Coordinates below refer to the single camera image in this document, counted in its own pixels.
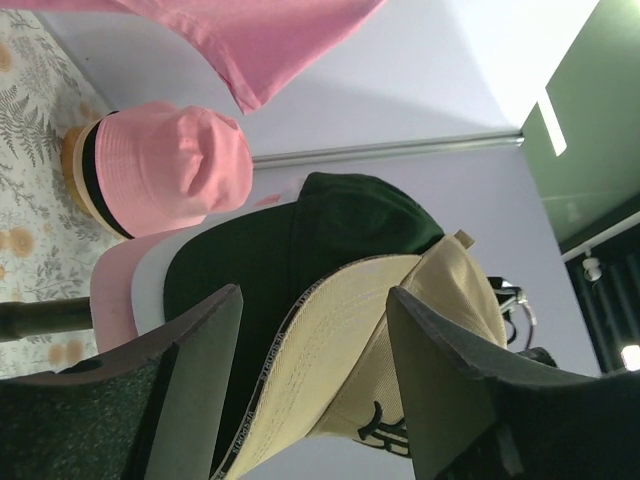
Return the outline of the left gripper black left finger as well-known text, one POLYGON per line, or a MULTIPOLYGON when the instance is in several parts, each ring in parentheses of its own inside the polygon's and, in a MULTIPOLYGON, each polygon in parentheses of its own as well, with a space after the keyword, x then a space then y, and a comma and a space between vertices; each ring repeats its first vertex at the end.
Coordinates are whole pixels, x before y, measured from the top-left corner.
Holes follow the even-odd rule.
POLYGON ((235 285, 122 346, 1 384, 5 479, 205 479, 242 313, 235 285))

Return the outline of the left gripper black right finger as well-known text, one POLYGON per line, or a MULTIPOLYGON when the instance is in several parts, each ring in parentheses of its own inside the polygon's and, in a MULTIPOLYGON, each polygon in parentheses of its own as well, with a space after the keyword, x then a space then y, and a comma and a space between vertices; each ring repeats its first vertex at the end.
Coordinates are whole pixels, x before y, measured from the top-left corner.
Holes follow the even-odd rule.
POLYGON ((635 479, 639 375, 567 372, 505 350, 403 288, 387 320, 420 479, 635 479))

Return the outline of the pink baseball cap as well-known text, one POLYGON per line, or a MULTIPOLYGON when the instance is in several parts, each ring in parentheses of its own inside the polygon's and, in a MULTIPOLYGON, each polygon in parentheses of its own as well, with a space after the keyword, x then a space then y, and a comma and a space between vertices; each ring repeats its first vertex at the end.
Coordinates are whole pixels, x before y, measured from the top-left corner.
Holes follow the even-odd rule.
POLYGON ((186 239, 242 216, 296 201, 299 185, 262 199, 252 207, 227 214, 215 214, 195 226, 167 231, 125 241, 103 254, 92 273, 90 311, 98 351, 104 353, 140 336, 137 333, 131 287, 136 267, 151 248, 168 238, 186 239))

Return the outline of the black bucket hat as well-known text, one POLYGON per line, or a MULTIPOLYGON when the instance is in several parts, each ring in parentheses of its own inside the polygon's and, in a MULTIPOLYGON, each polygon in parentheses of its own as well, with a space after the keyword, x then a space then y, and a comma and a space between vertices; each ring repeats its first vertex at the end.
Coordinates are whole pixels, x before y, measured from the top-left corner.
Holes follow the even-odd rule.
POLYGON ((133 236, 118 223, 110 212, 99 184, 96 169, 96 138, 101 122, 102 120, 98 120, 97 123, 88 130, 86 139, 83 141, 81 154, 82 176, 85 181, 89 199, 96 210, 94 218, 102 221, 119 237, 130 240, 133 239, 133 236))

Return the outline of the pink bucket hat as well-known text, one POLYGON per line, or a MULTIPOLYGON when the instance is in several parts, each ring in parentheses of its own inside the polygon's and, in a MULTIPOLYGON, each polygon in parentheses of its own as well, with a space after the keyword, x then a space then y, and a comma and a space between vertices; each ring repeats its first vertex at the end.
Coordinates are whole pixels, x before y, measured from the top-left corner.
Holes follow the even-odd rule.
POLYGON ((197 225, 247 200, 253 160, 239 124, 213 110, 151 102, 92 130, 96 207, 128 238, 197 225))

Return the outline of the beige straw hat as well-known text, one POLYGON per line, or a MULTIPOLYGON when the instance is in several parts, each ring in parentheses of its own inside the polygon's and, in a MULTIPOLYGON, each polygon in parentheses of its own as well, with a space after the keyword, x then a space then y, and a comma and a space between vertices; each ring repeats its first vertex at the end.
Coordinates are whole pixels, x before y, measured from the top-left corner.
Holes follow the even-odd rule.
POLYGON ((72 127, 67 131, 62 141, 60 153, 62 174, 67 190, 80 210, 96 220, 115 238, 126 240, 127 237, 122 233, 118 233, 98 212, 91 200, 84 180, 82 154, 88 151, 88 149, 85 148, 85 141, 91 130, 96 127, 100 121, 101 119, 97 119, 85 126, 72 127))

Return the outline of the green and white baseball cap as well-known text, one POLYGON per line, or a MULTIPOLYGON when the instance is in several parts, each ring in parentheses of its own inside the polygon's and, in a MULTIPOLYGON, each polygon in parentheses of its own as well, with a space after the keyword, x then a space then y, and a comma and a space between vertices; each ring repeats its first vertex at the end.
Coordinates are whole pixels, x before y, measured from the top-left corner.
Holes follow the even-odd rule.
POLYGON ((261 375, 295 302, 347 264, 422 254, 443 235, 418 203, 379 178, 312 173, 296 200, 208 227, 180 248, 164 282, 167 319, 227 284, 239 286, 243 297, 212 478, 229 473, 234 443, 255 409, 261 375))

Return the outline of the beige cap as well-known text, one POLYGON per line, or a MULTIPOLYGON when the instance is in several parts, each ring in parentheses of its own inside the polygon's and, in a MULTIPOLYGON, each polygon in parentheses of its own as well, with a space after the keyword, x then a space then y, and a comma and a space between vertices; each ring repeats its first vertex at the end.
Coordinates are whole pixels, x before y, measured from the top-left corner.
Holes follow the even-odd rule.
POLYGON ((507 337, 498 301, 464 232, 420 255, 345 265, 313 284, 275 335, 249 405, 216 460, 236 479, 305 437, 337 436, 408 457, 410 447, 387 328, 399 286, 498 346, 507 337))

